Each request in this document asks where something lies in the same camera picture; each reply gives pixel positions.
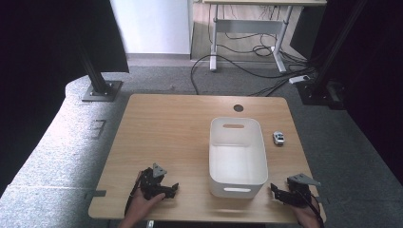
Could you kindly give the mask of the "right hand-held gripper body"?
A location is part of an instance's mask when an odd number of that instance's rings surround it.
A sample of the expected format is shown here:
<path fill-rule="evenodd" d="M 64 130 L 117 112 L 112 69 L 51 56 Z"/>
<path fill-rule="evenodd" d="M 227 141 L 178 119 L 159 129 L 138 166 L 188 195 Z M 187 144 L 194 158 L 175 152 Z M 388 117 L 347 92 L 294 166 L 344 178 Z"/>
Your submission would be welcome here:
<path fill-rule="evenodd" d="M 319 181 L 314 180 L 303 173 L 288 177 L 287 183 L 289 196 L 287 197 L 286 202 L 299 208 L 306 207 L 312 202 L 310 185 L 321 185 Z"/>

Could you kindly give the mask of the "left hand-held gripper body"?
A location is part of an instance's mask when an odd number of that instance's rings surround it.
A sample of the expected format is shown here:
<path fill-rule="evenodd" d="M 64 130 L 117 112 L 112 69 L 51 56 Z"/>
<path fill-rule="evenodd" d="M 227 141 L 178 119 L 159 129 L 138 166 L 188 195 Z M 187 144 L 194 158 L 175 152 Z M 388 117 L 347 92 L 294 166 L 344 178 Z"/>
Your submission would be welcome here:
<path fill-rule="evenodd" d="M 166 192 L 166 187 L 161 186 L 164 175 L 167 173 L 158 164 L 153 163 L 151 167 L 146 168 L 140 177 L 140 188 L 147 200 Z"/>

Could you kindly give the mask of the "white plastic bin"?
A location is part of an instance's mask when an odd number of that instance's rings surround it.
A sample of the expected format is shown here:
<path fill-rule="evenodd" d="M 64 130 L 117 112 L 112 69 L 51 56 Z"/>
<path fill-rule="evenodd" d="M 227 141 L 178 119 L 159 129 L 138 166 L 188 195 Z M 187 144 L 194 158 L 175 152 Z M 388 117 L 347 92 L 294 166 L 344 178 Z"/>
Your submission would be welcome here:
<path fill-rule="evenodd" d="M 209 187 L 219 198 L 252 199 L 268 180 L 259 122 L 218 117 L 210 124 Z"/>

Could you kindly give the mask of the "person's right hand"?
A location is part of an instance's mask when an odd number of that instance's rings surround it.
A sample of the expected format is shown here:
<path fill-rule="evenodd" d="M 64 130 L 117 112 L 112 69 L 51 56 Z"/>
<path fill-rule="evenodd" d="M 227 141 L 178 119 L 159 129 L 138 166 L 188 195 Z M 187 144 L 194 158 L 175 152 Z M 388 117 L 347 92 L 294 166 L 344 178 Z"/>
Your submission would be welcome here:
<path fill-rule="evenodd" d="M 297 222 L 303 228 L 324 228 L 324 223 L 318 218 L 318 215 L 320 214 L 320 207 L 314 196 L 311 196 L 311 203 L 314 209 L 312 209 L 310 206 L 305 208 L 291 206 L 291 210 L 297 218 Z"/>

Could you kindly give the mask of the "person's left hand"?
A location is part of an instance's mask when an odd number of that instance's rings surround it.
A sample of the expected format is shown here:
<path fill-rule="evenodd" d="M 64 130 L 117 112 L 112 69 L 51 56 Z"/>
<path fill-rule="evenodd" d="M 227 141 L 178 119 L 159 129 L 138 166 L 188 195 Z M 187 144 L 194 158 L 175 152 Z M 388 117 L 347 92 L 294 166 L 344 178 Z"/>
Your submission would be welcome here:
<path fill-rule="evenodd" d="M 152 199 L 145 199 L 142 190 L 137 187 L 131 193 L 131 202 L 125 214 L 125 219 L 144 219 L 160 201 L 164 199 L 165 194 L 161 193 Z"/>

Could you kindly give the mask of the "floor outlet cover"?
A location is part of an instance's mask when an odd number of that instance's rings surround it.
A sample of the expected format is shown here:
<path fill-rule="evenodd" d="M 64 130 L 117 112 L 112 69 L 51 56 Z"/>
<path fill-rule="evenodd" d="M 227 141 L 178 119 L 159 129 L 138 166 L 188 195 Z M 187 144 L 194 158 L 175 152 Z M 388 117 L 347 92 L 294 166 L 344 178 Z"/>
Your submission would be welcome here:
<path fill-rule="evenodd" d="M 94 120 L 89 127 L 89 137 L 99 139 L 105 128 L 106 120 Z"/>

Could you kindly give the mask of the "black metal stand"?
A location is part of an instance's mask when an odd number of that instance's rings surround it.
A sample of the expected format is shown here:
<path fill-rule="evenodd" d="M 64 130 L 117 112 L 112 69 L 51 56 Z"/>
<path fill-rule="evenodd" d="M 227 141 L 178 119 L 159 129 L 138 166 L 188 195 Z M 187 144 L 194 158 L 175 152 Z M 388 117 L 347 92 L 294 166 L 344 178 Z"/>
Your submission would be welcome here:
<path fill-rule="evenodd" d="M 76 47 L 80 61 L 86 75 L 89 77 L 90 86 L 82 97 L 83 102 L 114 102 L 121 90 L 122 81 L 106 80 L 93 58 L 89 55 L 80 38 L 76 40 Z"/>
<path fill-rule="evenodd" d="M 307 83 L 297 83 L 304 105 L 329 105 L 339 109 L 342 105 L 334 90 L 328 90 L 331 67 L 336 63 L 346 39 L 368 0 L 328 0 L 314 44 L 314 56 L 309 65 L 317 77 Z"/>

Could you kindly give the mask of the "white power strip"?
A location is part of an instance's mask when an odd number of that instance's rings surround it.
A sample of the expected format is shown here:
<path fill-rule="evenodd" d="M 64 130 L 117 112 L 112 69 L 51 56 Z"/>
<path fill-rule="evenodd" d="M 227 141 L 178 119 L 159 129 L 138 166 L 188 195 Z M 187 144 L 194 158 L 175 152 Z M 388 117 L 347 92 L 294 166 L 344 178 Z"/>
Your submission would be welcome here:
<path fill-rule="evenodd" d="M 300 75 L 300 76 L 290 78 L 289 83 L 293 85 L 293 84 L 296 84 L 296 83 L 309 81 L 310 79 L 311 78 L 308 75 Z"/>

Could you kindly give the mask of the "black curtain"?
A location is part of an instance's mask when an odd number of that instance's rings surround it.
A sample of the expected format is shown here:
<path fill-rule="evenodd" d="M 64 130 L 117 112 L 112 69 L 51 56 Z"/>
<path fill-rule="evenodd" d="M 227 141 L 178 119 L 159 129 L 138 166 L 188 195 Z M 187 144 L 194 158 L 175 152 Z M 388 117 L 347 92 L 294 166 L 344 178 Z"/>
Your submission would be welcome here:
<path fill-rule="evenodd" d="M 0 0 L 0 195 L 87 64 L 128 71 L 111 0 Z"/>
<path fill-rule="evenodd" d="M 339 109 L 403 184 L 403 0 L 368 0 L 331 75 Z"/>

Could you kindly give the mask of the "white panel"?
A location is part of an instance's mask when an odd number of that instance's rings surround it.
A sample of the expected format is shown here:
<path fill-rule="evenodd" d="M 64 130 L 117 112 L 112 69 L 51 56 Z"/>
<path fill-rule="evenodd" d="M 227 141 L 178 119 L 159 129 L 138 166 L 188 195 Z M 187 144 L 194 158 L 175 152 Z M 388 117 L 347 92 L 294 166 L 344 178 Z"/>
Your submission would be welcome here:
<path fill-rule="evenodd" d="M 110 0 L 125 52 L 191 53 L 193 0 Z"/>

